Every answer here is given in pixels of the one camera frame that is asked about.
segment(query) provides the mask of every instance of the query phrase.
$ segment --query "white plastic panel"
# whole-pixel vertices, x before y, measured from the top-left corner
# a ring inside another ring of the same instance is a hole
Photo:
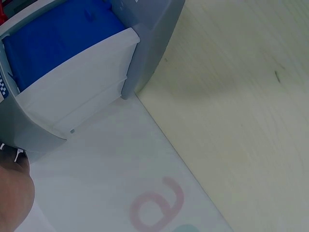
[[[107,90],[101,91],[88,102],[81,105],[69,115],[65,116],[65,118],[61,119],[56,125],[54,125],[54,128],[60,131],[71,131],[79,124],[81,124],[85,119],[89,118],[94,113],[119,98],[121,96],[121,90],[124,82],[125,80],[112,85]]]
[[[67,133],[72,126],[79,125],[86,116],[99,110],[94,107],[97,99],[93,98],[106,96],[101,99],[100,105],[104,106],[120,96],[121,87],[118,84],[126,79],[139,41],[133,29],[111,36],[51,70],[16,99],[29,114],[47,127]],[[81,106],[87,112],[78,110]]]

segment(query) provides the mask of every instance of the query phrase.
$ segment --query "human hand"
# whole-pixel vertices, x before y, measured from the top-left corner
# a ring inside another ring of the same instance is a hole
[[[0,150],[0,232],[13,232],[29,214],[34,202],[34,184],[29,161],[17,149]]]

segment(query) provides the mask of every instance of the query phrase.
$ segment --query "wooden surface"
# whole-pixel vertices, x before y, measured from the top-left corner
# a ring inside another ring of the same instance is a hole
[[[309,1],[187,0],[139,98],[235,232],[309,231]]]

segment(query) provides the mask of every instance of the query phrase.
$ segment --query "red object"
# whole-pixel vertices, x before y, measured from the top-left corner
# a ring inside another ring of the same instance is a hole
[[[2,5],[2,0],[0,0],[0,25],[8,20],[8,16],[5,15]]]

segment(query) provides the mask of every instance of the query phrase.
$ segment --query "finger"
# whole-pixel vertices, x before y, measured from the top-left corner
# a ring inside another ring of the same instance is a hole
[[[0,149],[1,149],[0,153],[2,162],[8,162],[8,163],[14,162],[15,157],[17,155],[17,148],[2,144],[0,146]]]
[[[30,174],[30,164],[25,152],[19,153],[16,163],[22,168],[23,173]]]

